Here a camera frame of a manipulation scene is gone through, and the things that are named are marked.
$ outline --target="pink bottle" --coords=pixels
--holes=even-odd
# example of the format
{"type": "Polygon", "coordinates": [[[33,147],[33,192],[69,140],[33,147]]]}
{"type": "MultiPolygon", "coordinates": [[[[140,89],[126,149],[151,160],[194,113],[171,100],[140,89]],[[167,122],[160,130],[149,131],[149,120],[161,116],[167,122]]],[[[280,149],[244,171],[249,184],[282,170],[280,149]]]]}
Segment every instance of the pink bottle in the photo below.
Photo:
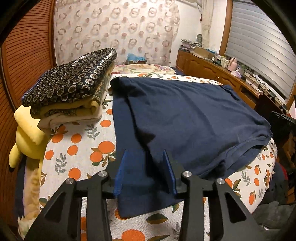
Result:
{"type": "Polygon", "coordinates": [[[237,59],[232,58],[229,62],[228,68],[229,71],[236,71],[237,70],[237,59]]]}

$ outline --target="window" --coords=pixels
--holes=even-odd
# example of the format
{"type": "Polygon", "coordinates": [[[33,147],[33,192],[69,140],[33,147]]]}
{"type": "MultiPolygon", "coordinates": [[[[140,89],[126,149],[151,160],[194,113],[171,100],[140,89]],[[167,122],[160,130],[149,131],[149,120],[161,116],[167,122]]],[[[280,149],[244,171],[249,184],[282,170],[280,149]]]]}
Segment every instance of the window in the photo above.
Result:
{"type": "Polygon", "coordinates": [[[233,0],[226,55],[249,66],[288,97],[296,76],[296,57],[272,20],[251,0],[233,0]]]}

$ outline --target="bed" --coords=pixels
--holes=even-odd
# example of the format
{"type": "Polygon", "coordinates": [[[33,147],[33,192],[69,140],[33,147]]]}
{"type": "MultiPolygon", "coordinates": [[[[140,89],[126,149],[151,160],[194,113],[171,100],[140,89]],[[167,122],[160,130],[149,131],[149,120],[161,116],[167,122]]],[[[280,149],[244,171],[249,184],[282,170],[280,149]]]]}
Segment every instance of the bed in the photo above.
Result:
{"type": "MultiPolygon", "coordinates": [[[[159,65],[116,66],[110,79],[115,77],[153,77],[168,81],[189,81],[203,84],[220,83],[191,76],[176,75],[169,67],[159,65]]],[[[90,178],[104,170],[116,159],[115,129],[112,117],[112,92],[109,91],[99,121],[83,120],[52,126],[55,135],[49,141],[41,173],[39,195],[40,210],[68,177],[75,180],[90,178]],[[94,148],[100,146],[103,158],[94,148]]],[[[260,154],[247,166],[229,176],[225,181],[252,213],[260,204],[272,178],[277,148],[271,139],[260,154]]],[[[177,240],[180,232],[183,202],[141,216],[122,219],[116,200],[107,200],[109,222],[113,240],[177,240]]],[[[209,206],[204,198],[204,240],[209,240],[209,206]]],[[[86,240],[86,199],[81,213],[81,240],[86,240]]]]}

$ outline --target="yellow plush toy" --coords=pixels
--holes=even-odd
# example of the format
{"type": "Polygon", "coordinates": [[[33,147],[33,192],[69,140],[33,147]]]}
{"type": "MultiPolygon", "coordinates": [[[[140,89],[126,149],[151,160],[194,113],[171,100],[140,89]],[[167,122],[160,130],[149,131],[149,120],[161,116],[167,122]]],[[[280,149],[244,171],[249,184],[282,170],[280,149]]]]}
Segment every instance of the yellow plush toy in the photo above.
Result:
{"type": "Polygon", "coordinates": [[[38,127],[39,120],[33,119],[30,114],[31,107],[20,106],[15,111],[15,121],[18,124],[15,145],[9,154],[9,166],[15,168],[20,162],[21,154],[39,160],[38,176],[41,178],[43,157],[49,136],[38,127]]]}

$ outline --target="black device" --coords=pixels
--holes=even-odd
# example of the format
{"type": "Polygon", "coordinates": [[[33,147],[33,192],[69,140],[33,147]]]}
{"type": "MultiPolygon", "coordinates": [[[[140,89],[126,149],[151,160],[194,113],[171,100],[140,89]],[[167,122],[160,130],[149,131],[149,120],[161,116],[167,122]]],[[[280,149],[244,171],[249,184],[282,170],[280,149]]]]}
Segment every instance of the black device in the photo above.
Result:
{"type": "MultiPolygon", "coordinates": [[[[90,179],[66,179],[32,224],[25,241],[80,241],[81,203],[86,196],[87,240],[112,241],[106,199],[115,198],[116,175],[124,153],[118,153],[116,161],[90,179]]],[[[200,179],[165,151],[163,162],[169,190],[176,199],[184,199],[179,241],[203,240],[203,197],[209,200],[210,241],[263,241],[252,215],[223,179],[200,179]]]]}

